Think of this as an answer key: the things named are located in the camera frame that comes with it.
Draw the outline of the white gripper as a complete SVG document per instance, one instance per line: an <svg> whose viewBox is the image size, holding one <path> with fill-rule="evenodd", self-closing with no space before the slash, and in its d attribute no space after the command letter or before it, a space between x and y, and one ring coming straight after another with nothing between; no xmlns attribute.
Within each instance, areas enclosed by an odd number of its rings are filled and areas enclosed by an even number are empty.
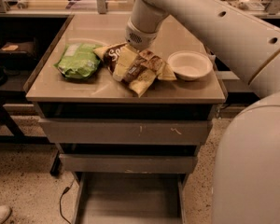
<svg viewBox="0 0 280 224"><path fill-rule="evenodd" d="M138 50L148 49L157 37L156 33L146 33L137 29L132 19L129 19L126 26L125 39L130 45L121 46L115 49L117 58L113 78L116 81L131 82L137 76L137 67L133 62L138 56Z"/></svg>

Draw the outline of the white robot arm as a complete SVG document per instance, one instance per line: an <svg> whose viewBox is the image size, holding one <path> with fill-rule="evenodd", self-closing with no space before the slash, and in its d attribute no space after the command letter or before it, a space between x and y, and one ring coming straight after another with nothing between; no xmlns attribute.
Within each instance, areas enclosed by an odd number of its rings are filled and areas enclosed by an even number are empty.
<svg viewBox="0 0 280 224"><path fill-rule="evenodd" d="M213 177L213 224L280 224L280 28L219 0L135 0L126 39L146 49L173 16L259 100L223 134Z"/></svg>

